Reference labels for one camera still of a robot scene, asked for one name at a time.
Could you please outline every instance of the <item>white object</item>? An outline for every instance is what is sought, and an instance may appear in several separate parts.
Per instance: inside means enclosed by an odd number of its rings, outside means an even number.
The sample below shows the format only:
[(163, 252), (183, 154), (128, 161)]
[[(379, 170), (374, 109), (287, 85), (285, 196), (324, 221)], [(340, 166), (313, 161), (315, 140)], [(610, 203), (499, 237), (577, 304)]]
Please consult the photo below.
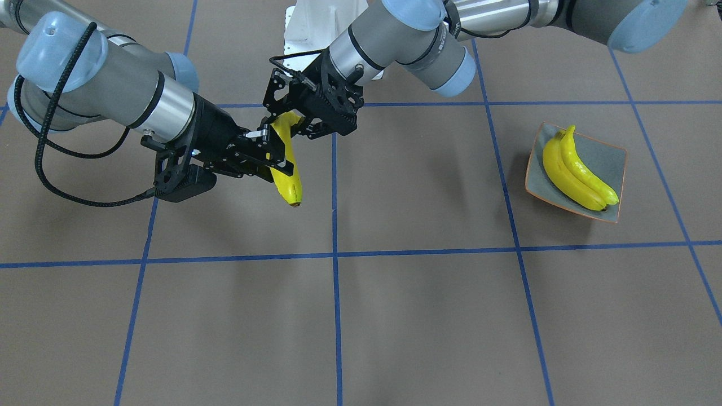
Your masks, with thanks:
[[(368, 8), (366, 0), (298, 0), (286, 9), (283, 54), (324, 49)], [(302, 71), (318, 55), (284, 61), (288, 68)], [(381, 79), (383, 72), (374, 80)]]

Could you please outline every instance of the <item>light blue cap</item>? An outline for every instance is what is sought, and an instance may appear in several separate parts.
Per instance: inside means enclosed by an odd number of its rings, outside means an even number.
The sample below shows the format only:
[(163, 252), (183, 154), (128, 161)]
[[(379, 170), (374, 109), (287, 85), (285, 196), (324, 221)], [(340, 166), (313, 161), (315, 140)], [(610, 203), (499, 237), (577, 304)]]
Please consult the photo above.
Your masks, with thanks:
[(175, 80), (192, 92), (197, 93), (201, 83), (193, 62), (182, 53), (166, 52), (166, 54), (170, 57), (170, 62), (173, 63)]
[(434, 91), (444, 97), (452, 98), (459, 93), (466, 90), (474, 80), (474, 76), (477, 74), (477, 65), (474, 63), (474, 59), (469, 55), (469, 50), (464, 47), (464, 59), (461, 61), (461, 65), (453, 74), (451, 79), (446, 81), (438, 89)]
[[(17, 119), (18, 122), (22, 123), (22, 120), (20, 120), (20, 115), (17, 112), (17, 106), (15, 105), (15, 81), (12, 82), (12, 86), (10, 86), (10, 89), (8, 89), (8, 91), (7, 91), (7, 106), (10, 108), (10, 113), (12, 113), (12, 115), (15, 116), (15, 119)], [(27, 120), (30, 122), (30, 124), (36, 130), (38, 130), (38, 132), (40, 132), (40, 129), (43, 128), (42, 124), (35, 121), (35, 119), (27, 112), (25, 112), (25, 116), (27, 117)], [(55, 133), (59, 133), (59, 132), (66, 132), (66, 131), (55, 131), (52, 129), (50, 131), (48, 131), (49, 134), (55, 134)]]
[(674, 27), (686, 6), (687, 0), (645, 0), (614, 29), (607, 45), (626, 53), (649, 49)]
[(381, 0), (398, 21), (419, 31), (431, 31), (441, 24), (446, 9), (441, 0)]
[[(87, 27), (67, 14), (49, 12), (38, 21), (17, 57), (17, 71), (46, 92), (54, 92)], [(108, 57), (108, 40), (95, 31), (80, 55), (64, 92), (88, 83)]]

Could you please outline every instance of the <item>gray floor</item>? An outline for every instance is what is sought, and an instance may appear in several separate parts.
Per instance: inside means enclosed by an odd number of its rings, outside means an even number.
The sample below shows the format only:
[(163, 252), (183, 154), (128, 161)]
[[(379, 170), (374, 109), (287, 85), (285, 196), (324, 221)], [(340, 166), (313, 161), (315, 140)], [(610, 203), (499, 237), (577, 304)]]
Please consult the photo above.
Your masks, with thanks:
[[(72, 1), (187, 50), (243, 126), (293, 2)], [(354, 134), (295, 139), (298, 209), (254, 178), (66, 202), (3, 108), (0, 405), (722, 404), (722, 22), (702, 3), (634, 56), (555, 28), (466, 43), (482, 79), (450, 100), (391, 67)], [(23, 40), (0, 31), (3, 86)], [(526, 193), (543, 121), (627, 149), (618, 224)], [(134, 136), (45, 167), (110, 200), (147, 189), (152, 158)]]

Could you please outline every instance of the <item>banana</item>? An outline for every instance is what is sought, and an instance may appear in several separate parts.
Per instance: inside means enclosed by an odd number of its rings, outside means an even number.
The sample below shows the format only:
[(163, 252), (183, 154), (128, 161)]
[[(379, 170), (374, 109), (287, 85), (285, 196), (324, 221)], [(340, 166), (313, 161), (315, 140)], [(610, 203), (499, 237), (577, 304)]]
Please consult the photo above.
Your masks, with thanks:
[(291, 144), (291, 126), (300, 120), (300, 116), (289, 111), (278, 116), (276, 121), (271, 123), (271, 127), (276, 130), (276, 133), (286, 145), (286, 160), (293, 163), (293, 175), (288, 176), (273, 168), (271, 168), (271, 174), (273, 175), (273, 182), (276, 184), (278, 193), (286, 203), (292, 207), (299, 207), (301, 205), (301, 199), (303, 198), (303, 187), (301, 185), (301, 178), (298, 175), (298, 165)]
[(598, 193), (607, 204), (619, 203), (619, 197), (614, 189), (604, 183), (597, 175), (594, 175), (594, 173), (584, 165), (579, 155), (577, 155), (577, 148), (574, 143), (574, 130), (575, 126), (570, 126), (560, 141), (564, 165), (575, 178)]
[(589, 186), (575, 178), (562, 161), (560, 141), (562, 135), (557, 133), (544, 146), (541, 160), (544, 170), (552, 183), (570, 199), (590, 210), (602, 211), (606, 208), (604, 199)]

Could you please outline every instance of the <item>gray plate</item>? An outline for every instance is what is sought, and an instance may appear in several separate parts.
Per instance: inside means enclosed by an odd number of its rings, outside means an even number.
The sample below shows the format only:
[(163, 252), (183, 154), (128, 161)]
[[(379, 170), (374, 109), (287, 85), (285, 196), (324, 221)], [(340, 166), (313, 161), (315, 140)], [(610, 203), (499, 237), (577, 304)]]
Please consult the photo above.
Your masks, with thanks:
[(577, 153), (582, 161), (602, 181), (619, 195), (619, 203), (608, 206), (603, 212), (586, 209), (563, 194), (549, 179), (542, 164), (542, 153), (547, 142), (562, 127), (544, 122), (539, 127), (531, 148), (529, 165), (526, 168), (526, 191), (531, 195), (572, 213), (596, 220), (616, 223), (619, 221), (619, 207), (622, 205), (622, 188), (627, 169), (627, 150), (607, 144), (575, 132)]

